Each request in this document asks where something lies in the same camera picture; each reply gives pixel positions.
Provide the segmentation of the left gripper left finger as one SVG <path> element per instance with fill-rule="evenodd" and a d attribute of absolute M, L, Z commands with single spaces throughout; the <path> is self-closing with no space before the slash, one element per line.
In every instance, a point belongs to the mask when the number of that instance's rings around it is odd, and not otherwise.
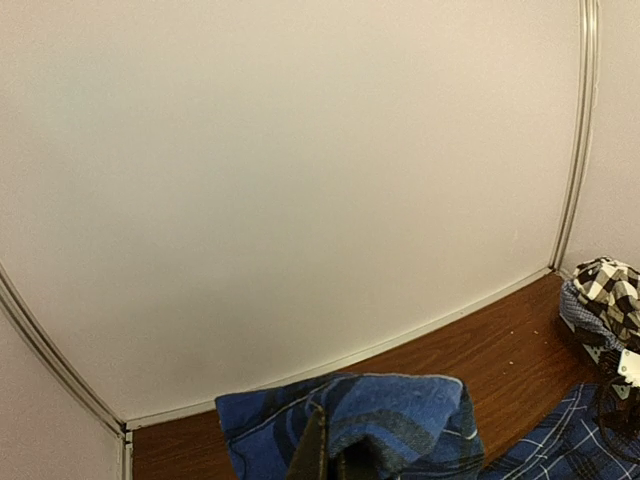
<path fill-rule="evenodd" d="M 314 404 L 314 410 L 289 465 L 287 480 L 327 480 L 329 478 L 328 434 L 326 411 Z"/>

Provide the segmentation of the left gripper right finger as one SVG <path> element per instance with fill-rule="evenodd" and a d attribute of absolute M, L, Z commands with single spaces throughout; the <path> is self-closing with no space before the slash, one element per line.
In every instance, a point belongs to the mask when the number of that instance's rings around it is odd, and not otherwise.
<path fill-rule="evenodd" d="M 358 442 L 343 450 L 334 461 L 338 480 L 379 480 L 377 459 L 366 442 Z"/>

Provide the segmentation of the blue plaid long sleeve shirt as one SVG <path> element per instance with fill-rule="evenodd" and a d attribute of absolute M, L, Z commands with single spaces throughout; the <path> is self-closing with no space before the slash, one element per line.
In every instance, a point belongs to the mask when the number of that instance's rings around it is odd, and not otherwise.
<path fill-rule="evenodd" d="M 380 479 L 635 479 L 637 437 L 600 427 L 614 409 L 593 384 L 573 387 L 530 433 L 487 462 L 466 385 L 445 375 L 333 374 L 216 400 L 241 479 L 286 479 L 314 410 L 327 415 L 329 478 L 366 442 Z"/>

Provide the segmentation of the small blue gingham shirt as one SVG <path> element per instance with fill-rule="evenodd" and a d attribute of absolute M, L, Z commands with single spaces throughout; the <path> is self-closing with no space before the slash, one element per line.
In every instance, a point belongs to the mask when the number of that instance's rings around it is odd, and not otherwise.
<path fill-rule="evenodd" d="M 580 300 L 578 290 L 570 280 L 565 280 L 560 293 L 560 314 L 574 328 L 579 341 L 592 347 L 602 347 L 621 352 L 624 345 Z"/>

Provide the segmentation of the black white checked shirt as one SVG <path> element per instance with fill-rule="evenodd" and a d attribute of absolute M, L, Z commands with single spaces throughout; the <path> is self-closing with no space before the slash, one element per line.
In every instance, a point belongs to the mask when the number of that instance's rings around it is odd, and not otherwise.
<path fill-rule="evenodd" d="M 624 344 L 639 337 L 639 271 L 602 256 L 578 264 L 572 283 L 578 300 Z"/>

